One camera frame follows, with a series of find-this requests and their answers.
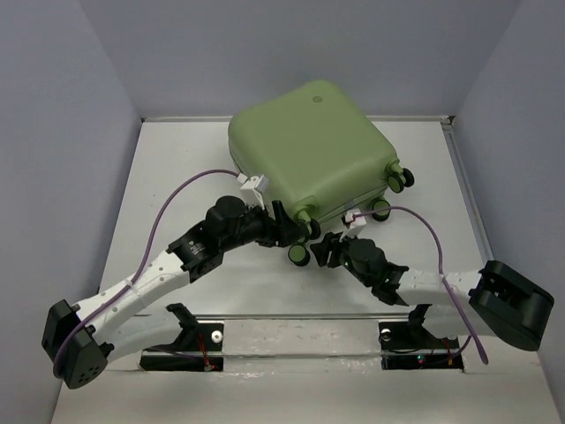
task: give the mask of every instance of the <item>screw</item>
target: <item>screw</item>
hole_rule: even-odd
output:
[[[222,332],[221,332],[220,330],[218,330],[218,329],[217,329],[216,331],[212,332],[212,336],[211,336],[211,337],[212,337],[212,341],[213,341],[214,343],[221,343],[222,340],[223,340],[223,334],[222,334]]]
[[[382,329],[380,331],[380,340],[383,342],[389,342],[392,340],[392,331],[390,331],[390,329]]]

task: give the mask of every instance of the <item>cable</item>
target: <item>cable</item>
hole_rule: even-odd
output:
[[[174,356],[175,358],[185,358],[187,360],[199,360],[198,356],[187,355],[186,353],[170,351],[168,349],[162,349],[161,347],[152,346],[151,349],[158,352],[168,353],[170,356]]]
[[[206,353],[206,345],[204,344],[204,337],[201,333],[198,334],[198,337],[196,337],[196,341],[198,342],[198,346],[200,348],[200,351],[202,352],[204,367],[209,367],[211,370],[214,369],[215,367],[210,365],[210,360],[208,359],[208,355]]]
[[[432,225],[430,225],[430,223],[428,223],[422,215],[420,215],[417,212],[414,212],[412,209],[405,208],[404,206],[389,206],[387,208],[379,208],[379,209],[371,210],[370,212],[355,214],[353,218],[355,219],[361,216],[370,216],[372,214],[379,214],[380,212],[385,212],[387,210],[402,210],[404,212],[411,214],[412,216],[415,216],[423,225],[426,226],[426,228],[432,234],[433,241],[435,241],[435,245],[438,248],[438,270],[440,272],[441,282],[443,283],[445,289],[448,291],[448,295],[451,298],[451,301],[453,302],[454,306],[456,307],[457,312],[461,315],[461,319],[465,323],[465,326],[467,327],[469,334],[471,334],[471,337],[474,340],[475,345],[477,346],[478,356],[480,356],[480,360],[483,361],[483,364],[488,365],[488,356],[486,355],[485,347],[479,340],[477,331],[475,331],[475,329],[473,328],[471,321],[469,320],[469,317],[467,317],[467,314],[463,310],[463,305],[461,305],[461,302],[457,298],[456,294],[453,292],[453,289],[451,289],[451,287],[449,286],[448,280],[446,279],[443,273],[443,250],[441,249],[440,239],[438,238],[438,235],[435,232],[435,230],[432,228]]]
[[[199,174],[196,174],[195,176],[187,179],[173,193],[170,194],[169,198],[167,198],[167,200],[162,204],[161,209],[159,210],[159,213],[157,214],[157,217],[155,218],[155,220],[153,222],[153,227],[151,228],[151,231],[149,233],[149,240],[147,241],[145,252],[143,253],[143,258],[141,259],[141,263],[139,264],[138,269],[135,271],[135,274],[133,274],[133,277],[130,280],[132,284],[135,284],[139,280],[139,277],[141,276],[141,274],[143,273],[143,270],[145,269],[145,266],[147,264],[147,260],[149,259],[149,253],[151,252],[151,246],[153,245],[155,233],[157,232],[157,226],[159,225],[159,222],[161,221],[161,218],[162,218],[163,214],[165,213],[165,209],[167,209],[167,207],[172,202],[172,200],[186,186],[188,186],[192,182],[196,181],[197,179],[205,177],[206,175],[210,175],[210,174],[228,174],[228,175],[231,175],[235,178],[237,178],[237,176],[239,175],[237,172],[235,172],[233,170],[205,170],[205,171],[203,171]],[[114,303],[116,303],[119,299],[121,299],[122,296],[124,296],[130,289],[131,289],[131,286],[126,285],[122,290],[120,290],[113,297],[111,297],[106,303],[101,304],[89,316],[87,316],[84,320],[82,320],[79,323],[79,325],[77,325],[74,329],[72,329],[71,333],[69,333],[69,335],[66,337],[66,339],[61,343],[61,347],[59,347],[59,350],[57,351],[55,358],[53,359],[53,375],[56,378],[62,378],[61,373],[60,373],[60,368],[61,368],[60,365],[61,365],[61,361],[63,360],[63,356],[66,353],[67,348],[68,348],[69,343],[71,342],[72,338],[79,331],[84,329],[88,325],[88,323],[91,322],[101,312],[105,311],[106,309],[111,307]]]
[[[438,365],[441,365],[441,364],[445,364],[446,362],[450,362],[451,360],[454,360],[455,358],[461,356],[463,351],[467,348],[467,346],[471,342],[471,339],[472,339],[472,337],[468,336],[467,340],[465,340],[465,343],[463,343],[463,346],[461,346],[459,348],[459,350],[457,352],[453,353],[450,357],[445,358],[443,360],[437,360],[435,362],[426,362],[426,366],[427,367],[429,367],[429,366],[435,367],[435,366],[438,366]]]
[[[453,356],[451,356],[451,349],[449,349],[449,343],[445,341],[445,338],[443,338],[441,340],[441,344],[444,345],[448,350],[449,365],[451,365],[453,363]]]

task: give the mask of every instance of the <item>zip tie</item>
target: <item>zip tie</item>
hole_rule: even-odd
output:
[[[143,299],[143,295],[139,292],[139,290],[137,289],[135,284],[132,283],[132,280],[130,280],[129,278],[126,278],[124,281],[125,281],[125,285],[129,286],[130,290],[138,297],[143,308],[145,309],[146,307],[148,307],[149,305],[145,302],[145,300]]]
[[[237,182],[238,182],[239,184],[244,184],[245,181],[247,181],[248,179],[249,179],[249,178],[248,178],[245,174],[243,174],[243,173],[240,173],[240,174],[237,175],[237,177],[236,177],[236,180],[237,180]]]

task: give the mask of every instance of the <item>white table surface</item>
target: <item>white table surface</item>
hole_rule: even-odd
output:
[[[390,194],[389,201],[416,209],[432,223],[444,246],[446,270],[480,268],[477,241],[440,124],[379,122],[377,126],[417,181],[399,195]],[[137,268],[154,216],[174,188],[201,170],[233,169],[226,134],[223,122],[143,125],[103,289]],[[154,252],[199,221],[226,193],[237,194],[236,184],[227,176],[209,177],[188,187],[165,214]],[[391,261],[419,269],[436,266],[437,253],[426,229],[401,212],[393,213],[386,223],[372,223],[364,236],[373,237]],[[405,312],[383,306],[342,272],[317,269],[314,261],[307,269],[297,269],[283,250],[257,246],[227,254],[222,267],[171,293],[157,306],[179,301],[195,314]],[[260,352],[264,339],[260,332],[266,323],[275,327],[268,330],[270,344],[263,346],[270,352],[323,353],[335,348],[378,353],[376,335],[363,337],[371,323],[352,321],[336,321],[331,333],[328,322],[312,322],[308,344],[293,337],[300,334],[302,339],[302,326],[292,329],[292,325],[248,320],[231,331],[236,323],[227,322],[226,346],[231,352],[244,352],[250,344],[249,352]],[[251,335],[245,334],[245,325],[252,328]],[[369,357],[226,360],[223,373],[147,373],[132,367],[133,356],[112,364],[80,390],[63,387],[53,424],[559,423],[537,354],[518,351],[492,337],[484,337],[484,343],[491,365],[483,366],[471,345],[463,356],[464,373],[382,371],[380,360]]]

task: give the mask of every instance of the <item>white arm link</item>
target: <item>white arm link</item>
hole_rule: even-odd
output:
[[[150,346],[170,345],[181,333],[178,318],[171,313],[136,315],[108,337],[114,345],[108,363]]]
[[[174,254],[161,252],[121,299],[89,323],[89,325],[94,325],[95,333],[93,338],[96,340],[96,343],[101,344],[105,342],[107,337],[116,331],[118,327],[159,298],[188,285],[190,281],[189,274],[184,272],[180,268],[181,266],[182,262]],[[129,278],[106,291],[98,293],[92,298],[78,302],[77,305],[80,306],[80,310],[77,312],[77,316],[80,320],[84,320],[126,285],[130,285]]]
[[[480,335],[491,336],[493,332],[469,305],[469,290],[476,288],[480,279],[478,271],[451,272],[445,277],[463,306],[473,328]],[[437,272],[409,269],[400,279],[400,287],[396,293],[408,305],[431,305],[426,311],[422,326],[434,337],[444,338],[469,334]]]

